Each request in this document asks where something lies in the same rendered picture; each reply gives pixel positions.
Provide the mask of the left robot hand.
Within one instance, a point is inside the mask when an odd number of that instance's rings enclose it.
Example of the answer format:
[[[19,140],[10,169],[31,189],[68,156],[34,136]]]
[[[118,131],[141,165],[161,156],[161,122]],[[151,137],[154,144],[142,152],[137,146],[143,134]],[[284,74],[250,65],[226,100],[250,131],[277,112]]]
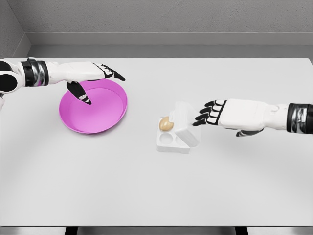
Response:
[[[72,62],[64,63],[66,76],[65,81],[67,82],[67,89],[71,94],[78,100],[91,105],[92,102],[89,99],[86,91],[80,84],[82,81],[97,81],[101,79],[115,78],[121,81],[126,79],[103,63],[93,62]]]

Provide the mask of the beige egg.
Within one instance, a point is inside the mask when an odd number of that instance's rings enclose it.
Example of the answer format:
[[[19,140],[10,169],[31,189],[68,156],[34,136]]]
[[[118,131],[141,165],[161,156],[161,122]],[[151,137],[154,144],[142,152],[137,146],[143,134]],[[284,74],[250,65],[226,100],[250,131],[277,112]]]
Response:
[[[162,132],[168,132],[173,129],[174,123],[169,120],[169,117],[163,117],[159,122],[159,129]]]

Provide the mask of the pink round plate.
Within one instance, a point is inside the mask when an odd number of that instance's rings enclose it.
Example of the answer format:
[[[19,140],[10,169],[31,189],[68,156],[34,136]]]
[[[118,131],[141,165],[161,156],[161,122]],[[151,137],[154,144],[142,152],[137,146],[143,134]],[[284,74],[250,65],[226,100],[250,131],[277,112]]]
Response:
[[[78,133],[95,134],[116,125],[128,106],[126,91],[118,83],[101,79],[81,82],[91,105],[79,101],[67,91],[59,104],[63,124]]]

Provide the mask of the white egg box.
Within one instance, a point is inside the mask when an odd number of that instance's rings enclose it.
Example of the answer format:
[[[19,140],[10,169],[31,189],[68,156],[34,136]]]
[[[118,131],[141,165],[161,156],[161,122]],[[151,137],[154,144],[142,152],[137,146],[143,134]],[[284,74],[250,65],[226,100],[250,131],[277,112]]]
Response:
[[[174,110],[167,115],[169,120],[174,123],[173,129],[162,132],[159,127],[157,128],[157,150],[188,154],[192,147],[198,146],[201,139],[201,129],[192,125],[196,115],[196,110],[189,103],[176,102]]]

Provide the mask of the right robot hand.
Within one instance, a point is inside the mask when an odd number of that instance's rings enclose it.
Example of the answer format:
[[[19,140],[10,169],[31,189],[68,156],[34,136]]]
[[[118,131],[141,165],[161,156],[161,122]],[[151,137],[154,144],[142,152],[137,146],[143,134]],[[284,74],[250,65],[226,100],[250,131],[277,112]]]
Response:
[[[193,126],[214,125],[238,130],[237,137],[253,136],[266,127],[264,117],[270,105],[252,100],[213,100],[195,117]]]

